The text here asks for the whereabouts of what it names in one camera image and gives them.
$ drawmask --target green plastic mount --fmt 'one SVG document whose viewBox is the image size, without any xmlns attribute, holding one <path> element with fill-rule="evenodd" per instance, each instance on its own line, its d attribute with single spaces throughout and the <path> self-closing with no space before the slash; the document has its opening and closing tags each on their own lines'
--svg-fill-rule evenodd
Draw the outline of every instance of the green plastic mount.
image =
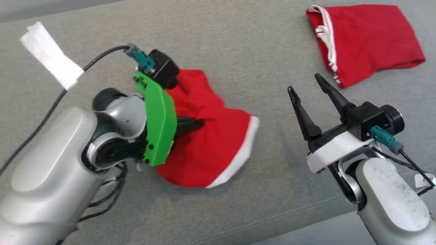
<svg viewBox="0 0 436 245">
<path fill-rule="evenodd" d="M 151 167 L 165 163 L 177 128 L 173 98 L 153 79 L 136 71 L 135 88 L 144 94 L 147 111 L 147 149 L 144 160 Z"/>
</svg>

